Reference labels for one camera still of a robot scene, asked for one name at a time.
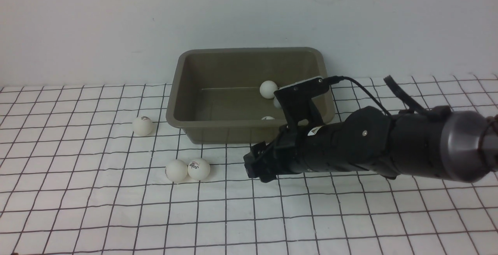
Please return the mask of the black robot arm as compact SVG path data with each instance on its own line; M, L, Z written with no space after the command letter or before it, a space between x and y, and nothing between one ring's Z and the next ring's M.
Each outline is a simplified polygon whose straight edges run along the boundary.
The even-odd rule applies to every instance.
M473 111L433 109L392 117L374 107L344 122L284 128L269 144L244 155L249 178L263 183L280 175L371 171L394 180L399 175L474 183L497 171L497 122Z

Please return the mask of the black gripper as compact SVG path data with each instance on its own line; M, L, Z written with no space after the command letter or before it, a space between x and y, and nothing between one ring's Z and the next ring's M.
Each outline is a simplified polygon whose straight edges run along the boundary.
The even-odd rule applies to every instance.
M321 126L315 134L304 130L290 148L276 141L260 142L244 155L244 168L251 179L263 183L277 180L266 162L279 161L288 172L372 171L390 176L385 165L391 117L368 106L350 114L344 122Z

